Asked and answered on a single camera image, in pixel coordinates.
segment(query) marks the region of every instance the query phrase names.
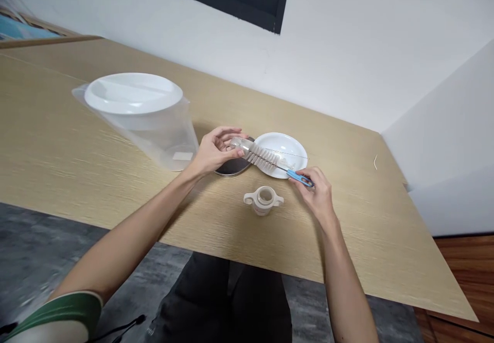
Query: wooden table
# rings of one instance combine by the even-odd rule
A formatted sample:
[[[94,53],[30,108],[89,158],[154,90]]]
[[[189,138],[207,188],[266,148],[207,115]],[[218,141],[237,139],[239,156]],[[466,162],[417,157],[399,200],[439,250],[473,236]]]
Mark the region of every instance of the wooden table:
[[[153,73],[183,89],[199,139],[215,126],[236,125],[253,137],[277,131],[304,145],[309,165],[332,182],[367,294],[477,319],[378,133],[106,39],[0,55],[0,201],[110,229],[157,193],[177,173],[155,166],[70,94],[104,75]],[[285,198],[268,217],[242,202],[261,185]],[[287,181],[251,167],[201,182],[161,241],[322,282],[318,236]]]

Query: green sleeve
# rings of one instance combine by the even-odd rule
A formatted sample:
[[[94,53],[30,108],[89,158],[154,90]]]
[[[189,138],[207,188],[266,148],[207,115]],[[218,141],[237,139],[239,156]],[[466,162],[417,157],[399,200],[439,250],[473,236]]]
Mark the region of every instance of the green sleeve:
[[[86,327],[91,338],[101,315],[101,309],[101,299],[94,293],[79,291],[66,294],[49,301],[33,312],[9,334],[7,341],[26,330],[54,321],[78,321]]]

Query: brush bristles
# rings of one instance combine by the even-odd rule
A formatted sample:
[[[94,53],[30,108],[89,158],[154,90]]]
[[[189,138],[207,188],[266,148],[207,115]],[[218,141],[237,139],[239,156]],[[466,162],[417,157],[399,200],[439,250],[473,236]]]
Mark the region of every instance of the brush bristles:
[[[249,149],[247,156],[244,157],[249,163],[254,164],[263,172],[271,172],[278,165],[279,156],[257,146],[255,143]]]

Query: white plate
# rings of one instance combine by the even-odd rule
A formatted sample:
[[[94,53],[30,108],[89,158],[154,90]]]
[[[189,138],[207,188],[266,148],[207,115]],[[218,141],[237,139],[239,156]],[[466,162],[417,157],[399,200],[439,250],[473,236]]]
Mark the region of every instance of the white plate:
[[[299,141],[289,135],[277,132],[266,133],[256,138],[255,143],[278,155],[280,157],[278,165],[282,168],[299,170],[307,166],[307,153],[304,147]],[[287,173],[281,169],[272,171],[261,170],[274,178],[288,178]]]

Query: clear plastic container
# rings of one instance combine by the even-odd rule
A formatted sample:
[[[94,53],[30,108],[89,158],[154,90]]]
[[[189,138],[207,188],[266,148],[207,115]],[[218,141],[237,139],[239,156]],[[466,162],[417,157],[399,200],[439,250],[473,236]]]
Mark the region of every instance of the clear plastic container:
[[[114,74],[76,88],[72,94],[165,169],[183,170],[197,153],[189,101],[166,78]]]

